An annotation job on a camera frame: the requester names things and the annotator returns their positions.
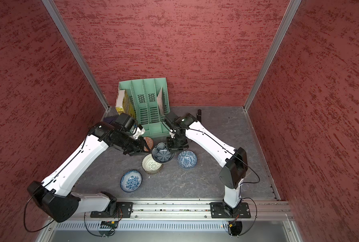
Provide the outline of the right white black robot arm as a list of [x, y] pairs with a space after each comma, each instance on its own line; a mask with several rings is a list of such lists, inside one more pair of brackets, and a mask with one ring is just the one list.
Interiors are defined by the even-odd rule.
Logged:
[[224, 209], [226, 213], [235, 213], [241, 206], [241, 185], [249, 169], [246, 151], [222, 142], [191, 114], [179, 117], [170, 112], [165, 116], [164, 123], [170, 131], [168, 150], [181, 151], [188, 148], [188, 140], [192, 140], [222, 167], [219, 178], [225, 186]]

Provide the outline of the orange patterned bowl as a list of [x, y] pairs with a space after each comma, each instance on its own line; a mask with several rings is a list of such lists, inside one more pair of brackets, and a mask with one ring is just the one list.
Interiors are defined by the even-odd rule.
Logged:
[[144, 140], [146, 142], [146, 145], [144, 146], [145, 152], [150, 152], [154, 147], [153, 139], [150, 137], [144, 137]]

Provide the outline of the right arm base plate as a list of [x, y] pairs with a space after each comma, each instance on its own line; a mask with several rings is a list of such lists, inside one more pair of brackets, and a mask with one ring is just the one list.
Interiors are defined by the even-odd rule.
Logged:
[[251, 218], [250, 208], [246, 202], [240, 202], [235, 208], [229, 207], [224, 202], [212, 202], [210, 203], [210, 211], [212, 218]]

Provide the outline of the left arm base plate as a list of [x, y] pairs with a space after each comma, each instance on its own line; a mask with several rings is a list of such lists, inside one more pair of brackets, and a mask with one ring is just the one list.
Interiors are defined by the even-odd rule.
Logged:
[[91, 218], [130, 218], [133, 202], [110, 202], [104, 211], [93, 211]]

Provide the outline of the dark flower shaped bowl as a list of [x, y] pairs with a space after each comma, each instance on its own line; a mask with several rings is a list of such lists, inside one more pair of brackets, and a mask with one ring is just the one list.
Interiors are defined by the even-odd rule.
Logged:
[[153, 149], [152, 149], [152, 158], [154, 161], [165, 164], [171, 161], [174, 157], [174, 153], [170, 151], [166, 143], [158, 143]]

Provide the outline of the white green lattice bowl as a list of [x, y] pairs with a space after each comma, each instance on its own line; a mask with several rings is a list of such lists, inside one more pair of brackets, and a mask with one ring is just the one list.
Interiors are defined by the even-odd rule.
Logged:
[[147, 174], [157, 174], [163, 169], [163, 164], [156, 162], [149, 154], [143, 158], [142, 168]]

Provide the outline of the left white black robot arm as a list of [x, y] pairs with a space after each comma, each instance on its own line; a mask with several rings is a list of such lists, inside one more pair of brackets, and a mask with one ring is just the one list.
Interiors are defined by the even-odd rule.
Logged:
[[148, 148], [142, 137], [141, 125], [112, 126], [98, 122], [82, 144], [53, 173], [43, 181], [33, 181], [27, 188], [34, 203], [58, 223], [75, 214], [98, 212], [104, 217], [115, 217], [117, 199], [108, 192], [80, 194], [72, 191], [75, 183], [96, 158], [110, 147], [118, 148], [124, 155], [144, 153]]

